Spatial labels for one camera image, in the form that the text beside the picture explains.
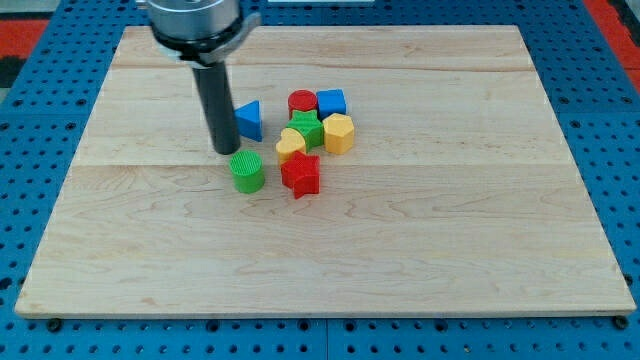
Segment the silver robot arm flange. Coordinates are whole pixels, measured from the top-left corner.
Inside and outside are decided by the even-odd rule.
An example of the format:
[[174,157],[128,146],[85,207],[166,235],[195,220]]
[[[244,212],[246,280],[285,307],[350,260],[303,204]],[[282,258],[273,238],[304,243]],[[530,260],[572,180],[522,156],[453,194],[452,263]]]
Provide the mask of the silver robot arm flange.
[[204,69],[222,63],[262,23],[239,0],[147,0],[158,47],[168,57]]

